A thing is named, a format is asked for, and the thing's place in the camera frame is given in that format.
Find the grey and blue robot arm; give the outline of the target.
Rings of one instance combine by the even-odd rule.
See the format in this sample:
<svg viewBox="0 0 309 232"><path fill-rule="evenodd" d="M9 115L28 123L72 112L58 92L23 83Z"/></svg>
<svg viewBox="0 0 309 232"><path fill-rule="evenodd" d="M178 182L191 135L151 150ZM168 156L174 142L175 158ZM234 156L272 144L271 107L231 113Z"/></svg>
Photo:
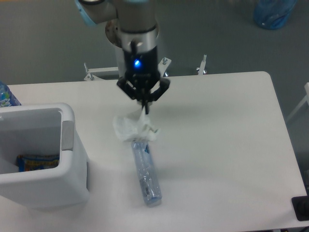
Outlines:
<svg viewBox="0 0 309 232"><path fill-rule="evenodd" d="M77 0L75 4L87 24L118 21L126 70L117 85L148 114L152 102L170 85L170 80L161 77L158 69L155 1Z"/></svg>

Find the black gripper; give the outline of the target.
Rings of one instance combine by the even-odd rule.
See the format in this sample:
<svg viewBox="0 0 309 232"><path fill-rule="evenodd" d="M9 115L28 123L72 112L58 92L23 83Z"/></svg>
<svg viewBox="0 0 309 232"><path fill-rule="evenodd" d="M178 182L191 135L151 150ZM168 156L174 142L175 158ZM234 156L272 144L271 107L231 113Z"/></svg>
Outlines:
<svg viewBox="0 0 309 232"><path fill-rule="evenodd" d="M160 78L157 64L157 47L142 53L124 50L125 75L117 86L131 99L136 100L149 114L150 103L157 101L169 88L170 80ZM159 82L159 88L151 89Z"/></svg>

